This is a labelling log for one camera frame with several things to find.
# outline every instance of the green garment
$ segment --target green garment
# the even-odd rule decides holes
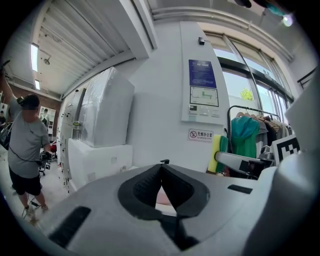
[[[256,158],[256,137],[259,122],[252,117],[236,117],[231,121],[231,143],[233,153],[239,156]]]
[[[228,149],[228,138],[225,136],[221,136],[220,139],[220,151],[221,152],[227,152]],[[215,172],[221,173],[225,168],[225,165],[223,163],[218,162],[216,165]]]

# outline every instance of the black strap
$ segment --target black strap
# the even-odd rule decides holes
[[[12,153],[14,153],[20,160],[25,161],[25,162],[30,162],[30,163],[36,163],[35,160],[30,161],[30,160],[22,159],[20,156],[18,156],[18,154],[17,154],[16,152],[14,152],[14,151],[12,150],[12,148],[10,147],[10,145],[9,145],[9,149],[10,149],[10,150],[12,151]]]

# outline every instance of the gray t-shirt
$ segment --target gray t-shirt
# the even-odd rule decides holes
[[[23,160],[17,157],[12,150],[8,150],[10,169],[23,178],[34,178],[39,175],[39,165],[36,162],[40,156],[41,145],[49,144],[47,128],[40,121],[25,122],[22,108],[15,98],[10,100],[10,113],[13,117],[10,148]]]

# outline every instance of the plastic wrap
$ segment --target plastic wrap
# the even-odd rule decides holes
[[[79,114],[80,140],[91,147],[126,144],[134,86],[114,67],[89,81]]]

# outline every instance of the brick wall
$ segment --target brick wall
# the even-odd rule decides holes
[[[59,111],[60,111],[60,107],[61,107],[61,101],[52,99],[52,98],[48,98],[45,96],[42,96],[40,94],[37,93],[33,93],[31,91],[28,90],[24,90],[21,89],[19,87],[15,87],[13,85],[10,85],[12,92],[14,94],[14,96],[18,97],[26,97],[29,94],[36,94],[39,97],[40,100],[40,106],[44,106],[47,107],[49,109],[53,109],[55,110],[55,116],[54,116],[54,123],[53,123],[53,136],[56,136],[56,132],[57,132],[57,125],[58,125],[58,116],[59,116]],[[8,99],[4,99],[5,104],[8,104]]]

